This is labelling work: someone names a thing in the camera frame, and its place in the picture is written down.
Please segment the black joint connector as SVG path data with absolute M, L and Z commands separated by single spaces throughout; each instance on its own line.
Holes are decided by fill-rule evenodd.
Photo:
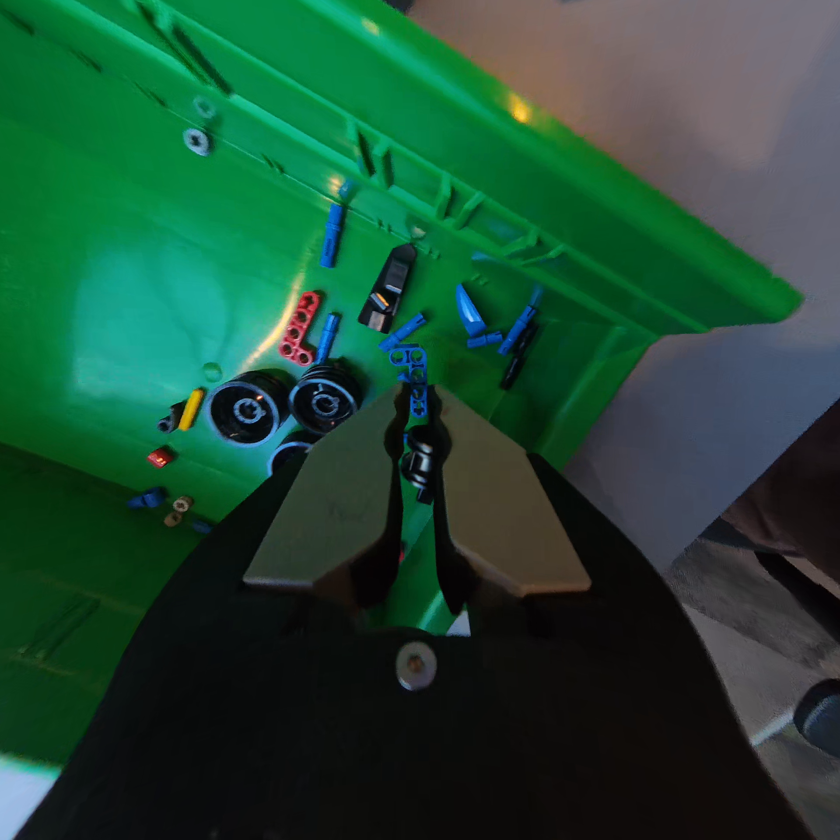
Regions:
M 416 490 L 416 501 L 434 503 L 435 435 L 429 424 L 410 427 L 404 433 L 402 477 Z

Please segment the long blue connector pin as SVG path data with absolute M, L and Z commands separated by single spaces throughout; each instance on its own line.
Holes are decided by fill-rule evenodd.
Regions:
M 503 337 L 503 340 L 500 342 L 497 350 L 499 355 L 508 356 L 519 346 L 521 339 L 525 336 L 526 331 L 531 327 L 538 311 L 539 309 L 532 304 L 529 304 L 522 310 L 509 331 Z

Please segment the green box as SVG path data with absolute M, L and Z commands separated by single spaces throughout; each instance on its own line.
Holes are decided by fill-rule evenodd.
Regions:
M 338 313 L 330 361 L 372 402 L 397 369 L 358 316 L 414 245 L 394 328 L 421 312 L 430 382 L 558 469 L 659 339 L 802 304 L 384 2 L 2 2 L 1 52 L 3 755 L 68 761 L 192 520 L 266 479 L 293 419 L 238 448 L 204 406 L 247 371 L 299 381 L 277 347 L 303 292 L 322 297 L 310 344 Z M 459 283 L 485 333 L 539 309 L 509 391 L 511 354 L 466 347 Z M 159 433 L 197 387 L 195 425 Z M 152 487 L 163 506 L 127 508 Z

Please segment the black angled panel piece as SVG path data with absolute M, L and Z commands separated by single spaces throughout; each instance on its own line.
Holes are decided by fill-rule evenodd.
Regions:
M 359 324 L 383 335 L 391 331 L 416 258 L 417 249 L 412 244 L 399 245 L 390 252 L 364 300 Z

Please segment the black connector pin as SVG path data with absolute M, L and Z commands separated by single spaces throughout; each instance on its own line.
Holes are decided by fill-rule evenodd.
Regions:
M 500 380 L 500 389 L 509 391 L 520 375 L 526 361 L 529 347 L 539 330 L 539 324 L 531 320 L 516 338 L 511 349 L 511 358 Z

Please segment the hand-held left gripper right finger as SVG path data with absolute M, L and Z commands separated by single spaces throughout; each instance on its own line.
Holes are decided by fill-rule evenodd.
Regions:
M 592 588 L 526 450 L 440 385 L 430 389 L 434 540 L 452 613 L 482 588 L 514 600 Z

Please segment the blue curved tooth piece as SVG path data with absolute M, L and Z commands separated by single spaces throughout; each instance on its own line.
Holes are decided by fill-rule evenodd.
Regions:
M 463 283 L 457 285 L 455 299 L 458 317 L 469 338 L 475 339 L 482 335 L 487 330 L 487 325 Z

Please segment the grey desk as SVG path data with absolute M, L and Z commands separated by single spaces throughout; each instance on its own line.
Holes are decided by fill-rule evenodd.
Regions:
M 805 294 L 662 339 L 565 472 L 658 569 L 838 398 L 838 2 L 415 2 L 409 16 Z

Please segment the blue L-shaped beam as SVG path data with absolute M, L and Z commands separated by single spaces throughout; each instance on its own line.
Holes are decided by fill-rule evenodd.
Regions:
M 387 351 L 388 361 L 397 368 L 397 378 L 409 387 L 411 418 L 419 421 L 428 417 L 427 354 L 418 343 L 403 343 Z

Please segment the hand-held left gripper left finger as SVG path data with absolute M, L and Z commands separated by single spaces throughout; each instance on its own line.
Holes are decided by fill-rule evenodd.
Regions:
M 351 610 L 381 604 L 400 568 L 400 460 L 408 385 L 398 383 L 310 450 L 243 581 Z

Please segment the black wheel rim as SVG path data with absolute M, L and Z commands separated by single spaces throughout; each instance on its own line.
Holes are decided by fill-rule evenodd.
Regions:
M 283 371 L 247 371 L 208 395 L 204 415 L 215 435 L 226 443 L 258 447 L 286 422 L 290 393 L 290 380 Z
M 299 455 L 307 455 L 321 436 L 303 427 L 294 428 L 271 452 L 266 462 L 268 477 L 275 475 L 285 464 Z
M 287 406 L 295 421 L 311 434 L 323 437 L 356 414 L 364 389 L 341 361 L 309 368 L 291 389 Z

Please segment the red L-shaped beam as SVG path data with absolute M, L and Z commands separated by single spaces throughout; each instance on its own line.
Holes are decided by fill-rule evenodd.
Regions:
M 305 291 L 295 305 L 278 343 L 281 359 L 306 368 L 314 362 L 316 351 L 308 344 L 308 331 L 321 306 L 321 295 Z

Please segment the black chair caster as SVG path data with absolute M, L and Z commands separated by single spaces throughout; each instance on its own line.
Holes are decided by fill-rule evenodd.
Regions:
M 794 710 L 793 723 L 802 738 L 839 759 L 839 680 L 825 679 L 804 694 Z

